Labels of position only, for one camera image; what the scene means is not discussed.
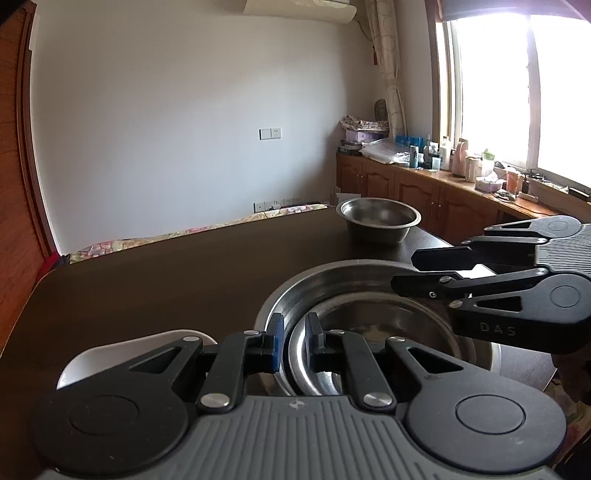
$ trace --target light switch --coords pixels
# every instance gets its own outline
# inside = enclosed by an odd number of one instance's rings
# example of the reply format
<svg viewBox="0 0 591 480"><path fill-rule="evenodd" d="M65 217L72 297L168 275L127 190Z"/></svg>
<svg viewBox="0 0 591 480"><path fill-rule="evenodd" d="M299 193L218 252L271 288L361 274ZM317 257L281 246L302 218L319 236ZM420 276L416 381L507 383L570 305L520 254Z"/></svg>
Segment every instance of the light switch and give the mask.
<svg viewBox="0 0 591 480"><path fill-rule="evenodd" d="M271 129L270 128L261 128L259 130L259 138L261 140L270 140L271 139Z"/></svg>

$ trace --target window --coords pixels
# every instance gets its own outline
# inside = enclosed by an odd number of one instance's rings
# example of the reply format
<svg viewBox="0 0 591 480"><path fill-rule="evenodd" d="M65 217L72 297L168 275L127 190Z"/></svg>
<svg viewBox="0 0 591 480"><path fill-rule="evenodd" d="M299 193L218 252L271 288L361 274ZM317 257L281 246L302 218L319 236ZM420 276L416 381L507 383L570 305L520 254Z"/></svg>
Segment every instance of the window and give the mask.
<svg viewBox="0 0 591 480"><path fill-rule="evenodd" d="M456 133L470 150L488 148L504 163L591 187L591 24L491 14L446 25L459 58L449 73L461 85Z"/></svg>

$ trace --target gray rubber grip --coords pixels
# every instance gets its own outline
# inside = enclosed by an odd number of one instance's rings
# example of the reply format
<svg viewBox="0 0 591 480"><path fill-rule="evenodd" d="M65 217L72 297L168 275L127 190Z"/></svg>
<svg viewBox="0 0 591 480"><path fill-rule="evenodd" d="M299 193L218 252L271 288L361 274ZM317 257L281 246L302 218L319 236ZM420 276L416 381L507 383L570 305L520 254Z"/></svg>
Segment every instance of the gray rubber grip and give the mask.
<svg viewBox="0 0 591 480"><path fill-rule="evenodd" d="M579 273L591 280L591 223L566 238L553 238L535 247L535 263L554 272Z"/></svg>
<svg viewBox="0 0 591 480"><path fill-rule="evenodd" d="M45 471L40 480L70 477ZM202 417L164 461L137 480L492 479L429 458L396 419L364 413L347 397L247 397L236 410ZM504 480L558 479L546 467Z"/></svg>

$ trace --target floral bedspread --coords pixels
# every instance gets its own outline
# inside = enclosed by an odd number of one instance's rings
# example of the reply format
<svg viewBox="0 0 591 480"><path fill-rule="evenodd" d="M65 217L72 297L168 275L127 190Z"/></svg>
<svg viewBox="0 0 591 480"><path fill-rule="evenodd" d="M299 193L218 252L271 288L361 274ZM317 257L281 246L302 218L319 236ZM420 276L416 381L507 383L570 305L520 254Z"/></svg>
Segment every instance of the floral bedspread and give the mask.
<svg viewBox="0 0 591 480"><path fill-rule="evenodd" d="M101 255L110 254L113 252L119 252L127 250L128 248L138 247L140 245L153 244L154 242L160 242L161 240L167 240L169 238L175 238L177 236L190 235L191 233L204 232L206 230L214 230L229 225L238 225L239 223L254 222L256 220L265 220L268 218L279 217L284 215L292 215L293 213L310 212L312 210L321 210L327 208L327 205L315 203L312 205L301 205L295 207L281 208L278 210L269 210L268 212L253 213L238 220L233 220L226 223L217 223L215 225L204 226L199 228L190 228L188 230L182 230L180 232L165 233L164 235L149 236L145 238L128 238L124 240L109 240L108 242L101 242L98 244L91 245L83 248L82 250L70 254L69 263L77 263L88 258L100 257Z"/></svg>

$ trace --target bottle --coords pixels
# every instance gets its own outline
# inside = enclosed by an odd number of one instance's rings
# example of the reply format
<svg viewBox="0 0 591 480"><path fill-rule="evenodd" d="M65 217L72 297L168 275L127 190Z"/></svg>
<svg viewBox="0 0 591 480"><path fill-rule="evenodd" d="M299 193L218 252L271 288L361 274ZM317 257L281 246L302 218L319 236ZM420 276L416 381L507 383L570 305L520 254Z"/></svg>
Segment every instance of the bottle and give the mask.
<svg viewBox="0 0 591 480"><path fill-rule="evenodd" d="M423 163L430 164L431 161L429 160L429 145L431 144L431 134L427 136L427 142L423 147Z"/></svg>
<svg viewBox="0 0 591 480"><path fill-rule="evenodd" d="M488 148L482 152L482 176L490 175L495 168L495 156L488 151Z"/></svg>
<svg viewBox="0 0 591 480"><path fill-rule="evenodd" d="M441 169L450 169L450 156L452 154L452 143L448 137L443 137L441 146L439 147L439 156L441 157Z"/></svg>
<svg viewBox="0 0 591 480"><path fill-rule="evenodd" d="M453 157L452 175L466 177L466 151L468 140L461 138L457 143L456 154Z"/></svg>
<svg viewBox="0 0 591 480"><path fill-rule="evenodd" d="M411 145L410 152L408 157L408 166L409 168L417 168L418 167L418 147Z"/></svg>

